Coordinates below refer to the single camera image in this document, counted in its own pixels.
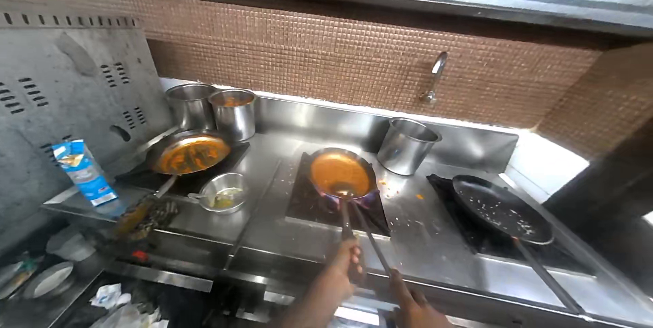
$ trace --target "faucet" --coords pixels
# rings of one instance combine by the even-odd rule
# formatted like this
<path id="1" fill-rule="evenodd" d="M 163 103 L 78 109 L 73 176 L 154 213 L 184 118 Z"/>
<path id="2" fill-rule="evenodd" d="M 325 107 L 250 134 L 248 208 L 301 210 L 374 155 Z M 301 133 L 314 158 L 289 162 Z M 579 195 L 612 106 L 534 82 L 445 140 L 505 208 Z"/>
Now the faucet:
<path id="1" fill-rule="evenodd" d="M 431 90 L 423 94 L 420 98 L 424 102 L 433 103 L 436 101 L 436 85 L 440 81 L 442 76 L 442 71 L 445 70 L 445 63 L 447 62 L 447 56 L 449 54 L 446 51 L 442 51 L 440 55 L 437 56 L 436 64 L 433 65 L 433 85 L 431 85 Z"/>

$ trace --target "steel bowl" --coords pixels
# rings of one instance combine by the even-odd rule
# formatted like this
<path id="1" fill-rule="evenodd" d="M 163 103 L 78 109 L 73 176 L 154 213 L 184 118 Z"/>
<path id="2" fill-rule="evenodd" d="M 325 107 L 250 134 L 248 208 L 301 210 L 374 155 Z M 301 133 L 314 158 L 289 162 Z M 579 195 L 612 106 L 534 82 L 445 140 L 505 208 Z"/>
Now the steel bowl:
<path id="1" fill-rule="evenodd" d="M 231 199 L 233 204 L 230 206 L 224 208 L 217 208 L 212 206 L 216 201 L 216 196 L 222 194 L 228 198 L 228 194 L 225 193 L 238 189 L 242 191 L 233 195 L 233 198 Z M 208 197 L 201 197 L 197 200 L 205 210 L 209 210 L 218 214 L 231 214 L 242 207 L 248 198 L 248 193 L 249 189 L 247 183 L 245 182 L 244 176 L 237 173 L 226 173 L 218 175 L 206 183 L 202 187 L 200 194 L 208 195 Z"/>

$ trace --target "food residue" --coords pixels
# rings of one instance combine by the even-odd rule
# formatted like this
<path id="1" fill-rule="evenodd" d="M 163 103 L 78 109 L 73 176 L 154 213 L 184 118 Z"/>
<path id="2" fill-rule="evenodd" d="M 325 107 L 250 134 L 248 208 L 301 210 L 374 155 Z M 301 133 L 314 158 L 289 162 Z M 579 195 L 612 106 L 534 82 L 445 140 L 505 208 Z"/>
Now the food residue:
<path id="1" fill-rule="evenodd" d="M 230 187 L 221 190 L 216 194 L 216 199 L 213 204 L 211 204 L 211 208 L 222 209 L 233 206 L 234 200 L 238 198 L 242 192 L 243 190 L 237 187 Z"/>

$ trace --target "black pan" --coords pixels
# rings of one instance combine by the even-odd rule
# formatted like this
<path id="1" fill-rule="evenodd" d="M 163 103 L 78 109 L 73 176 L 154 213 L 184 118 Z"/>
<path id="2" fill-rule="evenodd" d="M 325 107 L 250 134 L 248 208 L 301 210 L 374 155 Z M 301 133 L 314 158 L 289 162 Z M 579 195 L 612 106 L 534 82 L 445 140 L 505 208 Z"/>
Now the black pan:
<path id="1" fill-rule="evenodd" d="M 460 203 L 495 229 L 533 244 L 553 242 L 551 225 L 508 190 L 469 175 L 454 177 L 453 189 Z"/>
<path id="2" fill-rule="evenodd" d="M 551 224 L 518 196 L 476 176 L 457 175 L 452 179 L 459 204 L 494 229 L 510 235 L 537 275 L 575 314 L 586 316 L 583 308 L 565 291 L 522 242 L 546 245 L 553 242 Z"/>

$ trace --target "gas burner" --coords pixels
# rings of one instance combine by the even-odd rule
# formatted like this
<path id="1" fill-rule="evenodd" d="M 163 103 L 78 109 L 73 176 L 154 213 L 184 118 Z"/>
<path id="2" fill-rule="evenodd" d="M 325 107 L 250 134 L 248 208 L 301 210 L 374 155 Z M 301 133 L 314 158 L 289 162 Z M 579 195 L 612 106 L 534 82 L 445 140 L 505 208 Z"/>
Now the gas burner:
<path id="1" fill-rule="evenodd" d="M 219 174 L 231 173 L 238 166 L 248 149 L 249 143 L 236 143 L 232 145 L 231 152 L 229 152 L 229 155 L 224 160 L 206 170 L 180 176 L 172 188 L 170 188 L 168 194 L 186 196 L 188 193 L 199 193 L 202 186 L 212 178 L 215 178 Z M 116 176 L 116 181 L 154 191 L 159 189 L 169 178 L 170 175 L 153 172 L 143 162 L 128 173 Z"/>
<path id="2" fill-rule="evenodd" d="M 524 256 L 515 248 L 510 236 L 499 232 L 485 222 L 471 216 L 453 196 L 453 185 L 450 179 L 440 178 L 435 174 L 426 177 L 431 186 L 436 190 L 445 208 L 451 215 L 454 223 L 461 231 L 463 239 L 474 253 L 487 256 L 501 257 L 526 261 Z M 572 270 L 578 273 L 592 274 L 592 270 L 578 262 L 558 241 L 554 240 L 549 245 L 529 244 L 535 255 L 545 266 Z"/>
<path id="3" fill-rule="evenodd" d="M 309 222 L 317 222 L 331 226 L 342 226 L 338 207 L 331 200 L 321 197 L 315 190 L 313 183 L 308 177 L 310 170 L 310 157 L 307 153 L 302 154 L 297 169 L 297 177 L 290 194 L 290 203 L 286 210 L 286 216 L 296 219 L 303 219 Z M 365 204 L 366 207 L 359 207 L 363 216 L 367 218 L 368 226 L 373 234 L 390 236 L 388 222 L 385 219 L 381 198 L 376 194 L 375 198 Z M 361 222 L 352 210 L 349 213 L 351 217 L 351 228 L 363 231 Z"/>

